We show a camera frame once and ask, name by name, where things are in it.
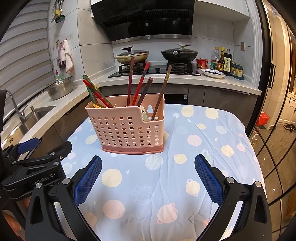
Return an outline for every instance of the red chopstick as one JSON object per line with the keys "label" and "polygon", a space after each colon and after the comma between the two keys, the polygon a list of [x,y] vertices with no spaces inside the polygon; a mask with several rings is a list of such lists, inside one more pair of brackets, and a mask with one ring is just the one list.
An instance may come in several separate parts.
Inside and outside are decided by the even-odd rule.
{"label": "red chopstick", "polygon": [[136,104],[136,101],[137,101],[137,98],[138,98],[138,94],[139,94],[139,92],[140,92],[140,89],[141,89],[141,86],[142,86],[142,83],[143,83],[143,81],[144,81],[144,77],[145,77],[145,75],[146,75],[146,73],[147,73],[148,68],[149,68],[149,62],[147,62],[146,65],[145,65],[145,68],[144,68],[143,74],[142,74],[142,76],[141,76],[140,82],[139,82],[139,84],[138,84],[138,87],[137,87],[137,90],[136,90],[136,93],[135,93],[135,97],[134,97],[134,99],[133,99],[133,103],[131,104],[132,106],[134,106],[134,105]]}
{"label": "red chopstick", "polygon": [[131,58],[131,67],[130,67],[130,74],[129,74],[129,78],[128,78],[128,101],[126,106],[130,106],[130,102],[131,102],[131,82],[133,79],[133,64],[135,62],[135,57]]}
{"label": "red chopstick", "polygon": [[98,97],[108,108],[112,107],[101,95],[100,93],[87,81],[87,79],[83,80],[83,83],[90,88],[90,90],[94,93],[96,97]]}

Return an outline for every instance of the light blue tablecloth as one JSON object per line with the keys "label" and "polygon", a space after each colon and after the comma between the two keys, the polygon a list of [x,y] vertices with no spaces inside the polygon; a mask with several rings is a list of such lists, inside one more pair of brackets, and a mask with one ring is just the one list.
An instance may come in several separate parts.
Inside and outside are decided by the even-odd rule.
{"label": "light blue tablecloth", "polygon": [[[72,152],[62,160],[67,177],[94,155],[102,171],[79,209],[102,241],[195,240],[218,205],[194,168],[196,155],[240,183],[263,183],[244,125],[231,113],[199,106],[165,104],[164,151],[154,155],[104,152],[90,119],[71,135]],[[235,225],[241,204],[223,238]],[[73,238],[58,207],[68,236]]]}

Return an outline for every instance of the white plate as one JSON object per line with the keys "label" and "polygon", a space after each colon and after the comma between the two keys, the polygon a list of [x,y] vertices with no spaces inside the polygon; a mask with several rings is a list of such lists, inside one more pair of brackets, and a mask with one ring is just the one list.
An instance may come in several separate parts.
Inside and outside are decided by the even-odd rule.
{"label": "white plate", "polygon": [[[215,73],[219,73],[219,74],[212,74],[212,73],[209,73],[209,72],[205,72],[205,71],[211,71],[211,72],[215,72]],[[219,72],[217,70],[213,70],[213,69],[202,69],[201,70],[203,74],[209,76],[209,77],[212,77],[212,78],[223,78],[225,76],[224,73],[222,72]]]}

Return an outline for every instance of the sink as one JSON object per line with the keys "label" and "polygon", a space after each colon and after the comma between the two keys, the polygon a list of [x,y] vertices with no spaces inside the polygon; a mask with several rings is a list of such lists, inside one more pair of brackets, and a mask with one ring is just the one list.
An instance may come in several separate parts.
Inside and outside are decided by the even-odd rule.
{"label": "sink", "polygon": [[15,145],[20,142],[23,136],[48,112],[50,112],[55,106],[46,106],[35,109],[35,113],[29,113],[26,116],[25,123],[19,123],[13,131],[2,141],[1,147],[5,149],[10,145]]}

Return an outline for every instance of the faucet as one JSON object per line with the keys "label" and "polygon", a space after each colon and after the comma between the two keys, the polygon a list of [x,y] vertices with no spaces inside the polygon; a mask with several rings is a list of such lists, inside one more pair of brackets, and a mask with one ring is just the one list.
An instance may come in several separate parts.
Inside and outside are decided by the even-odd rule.
{"label": "faucet", "polygon": [[13,95],[11,94],[11,92],[8,91],[8,90],[6,90],[6,92],[7,92],[7,94],[10,96],[10,98],[12,99],[13,106],[15,107],[15,110],[16,110],[16,112],[17,112],[17,115],[18,115],[19,118],[20,118],[20,121],[21,121],[22,123],[25,123],[25,121],[26,121],[27,119],[26,119],[26,116],[25,116],[24,110],[25,110],[25,108],[26,108],[27,106],[26,106],[25,108],[23,108],[23,110],[19,111],[19,109],[18,109],[18,107],[17,107],[17,104],[15,103],[15,99],[14,99]]}

